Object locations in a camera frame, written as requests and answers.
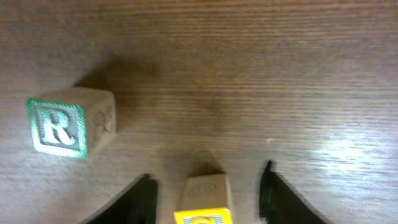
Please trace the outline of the green R block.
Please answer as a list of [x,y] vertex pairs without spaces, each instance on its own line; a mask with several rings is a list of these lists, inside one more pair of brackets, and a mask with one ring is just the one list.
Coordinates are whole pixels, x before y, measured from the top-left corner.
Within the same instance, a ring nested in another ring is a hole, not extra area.
[[28,98],[26,106],[39,152],[86,159],[116,136],[111,91],[71,87]]

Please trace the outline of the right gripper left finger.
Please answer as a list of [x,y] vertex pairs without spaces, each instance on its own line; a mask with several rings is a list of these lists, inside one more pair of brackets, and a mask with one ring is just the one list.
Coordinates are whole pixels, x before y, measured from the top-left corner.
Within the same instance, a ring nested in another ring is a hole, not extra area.
[[155,224],[157,196],[158,181],[142,174],[82,223]]

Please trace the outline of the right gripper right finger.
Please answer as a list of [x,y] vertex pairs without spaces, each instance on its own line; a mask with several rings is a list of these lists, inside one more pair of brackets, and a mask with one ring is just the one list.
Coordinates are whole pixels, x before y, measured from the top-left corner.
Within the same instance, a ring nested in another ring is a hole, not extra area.
[[331,224],[274,170],[272,160],[266,161],[259,182],[258,214],[272,224]]

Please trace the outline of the yellow S block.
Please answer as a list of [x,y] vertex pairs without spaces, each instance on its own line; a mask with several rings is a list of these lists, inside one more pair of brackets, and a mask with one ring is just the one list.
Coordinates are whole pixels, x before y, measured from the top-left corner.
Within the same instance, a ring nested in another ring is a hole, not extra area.
[[176,224],[232,224],[233,200],[226,174],[190,177],[174,211]]

